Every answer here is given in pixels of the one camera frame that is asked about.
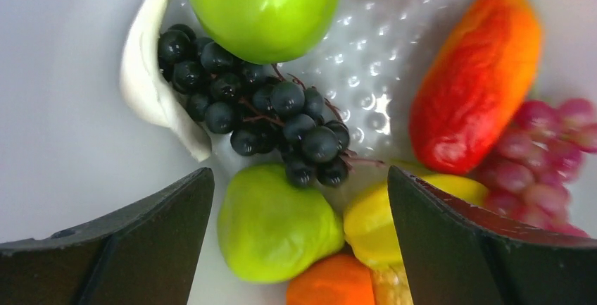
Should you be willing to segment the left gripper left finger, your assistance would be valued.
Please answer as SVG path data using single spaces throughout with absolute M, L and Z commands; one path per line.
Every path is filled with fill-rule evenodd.
M 2 304 L 186 304 L 214 196 L 210 168 L 100 218 L 1 245 Z

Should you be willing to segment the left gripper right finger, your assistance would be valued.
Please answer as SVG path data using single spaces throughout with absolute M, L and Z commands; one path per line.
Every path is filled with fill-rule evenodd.
M 595 304 L 596 241 L 472 205 L 396 166 L 388 195 L 415 304 Z

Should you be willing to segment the yellow starfruit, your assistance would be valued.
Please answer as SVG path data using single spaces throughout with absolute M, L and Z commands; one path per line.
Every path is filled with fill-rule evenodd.
M 471 178 L 441 174 L 420 164 L 395 164 L 430 185 L 470 204 L 481 206 L 489 190 Z M 387 179 L 383 178 L 359 192 L 344 209 L 344 237 L 355 257 L 373 270 L 403 263 L 391 213 Z

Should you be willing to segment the orange fruit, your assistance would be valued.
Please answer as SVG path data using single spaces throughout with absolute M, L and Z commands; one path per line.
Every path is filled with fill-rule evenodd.
M 374 304 L 371 272 L 349 254 L 314 263 L 288 284 L 287 305 Z

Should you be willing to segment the red grape bunch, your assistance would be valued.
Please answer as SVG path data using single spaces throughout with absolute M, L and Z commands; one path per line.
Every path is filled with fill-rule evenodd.
M 572 98 L 552 107 L 524 102 L 500 136 L 478 181 L 489 189 L 482 206 L 536 228 L 587 237 L 569 220 L 574 182 L 587 154 L 596 153 L 596 106 Z

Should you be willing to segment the green pear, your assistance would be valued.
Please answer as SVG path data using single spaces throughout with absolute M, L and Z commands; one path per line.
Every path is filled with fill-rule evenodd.
M 232 177 L 217 236 L 228 268 L 260 284 L 290 280 L 344 246 L 341 219 L 323 195 L 291 185 L 277 163 L 249 166 Z

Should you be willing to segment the white plastic basket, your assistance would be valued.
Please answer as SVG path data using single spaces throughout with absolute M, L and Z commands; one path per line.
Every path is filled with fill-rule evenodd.
M 142 0 L 1 0 L 1 238 L 46 237 L 136 201 L 195 162 L 118 89 Z M 389 136 L 470 0 L 341 0 L 329 36 L 286 65 L 321 82 L 361 155 L 408 156 Z M 546 29 L 534 94 L 596 99 L 596 0 L 532 0 Z

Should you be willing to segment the black grape bunch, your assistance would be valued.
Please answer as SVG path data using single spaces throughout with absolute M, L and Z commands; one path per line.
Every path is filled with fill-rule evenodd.
M 293 186 L 338 187 L 360 163 L 339 109 L 296 76 L 269 75 L 184 24 L 159 35 L 157 60 L 194 124 L 228 135 L 240 156 L 278 151 Z

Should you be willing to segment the white garlic clove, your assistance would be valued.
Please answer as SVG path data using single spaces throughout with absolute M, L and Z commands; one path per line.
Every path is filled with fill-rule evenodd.
M 185 111 L 158 68 L 158 38 L 170 0 L 143 0 L 122 51 L 120 92 L 146 122 L 169 129 L 198 162 L 212 154 L 208 133 Z

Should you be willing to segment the red orange mango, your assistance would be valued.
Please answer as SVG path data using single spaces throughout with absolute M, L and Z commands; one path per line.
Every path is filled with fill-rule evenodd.
M 529 0 L 475 0 L 410 106 L 416 159 L 442 173 L 477 167 L 534 84 L 543 29 Z

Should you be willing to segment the green apple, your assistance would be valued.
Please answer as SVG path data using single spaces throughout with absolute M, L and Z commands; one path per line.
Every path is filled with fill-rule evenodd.
M 327 34 L 339 0 L 189 0 L 203 30 L 240 59 L 292 61 Z

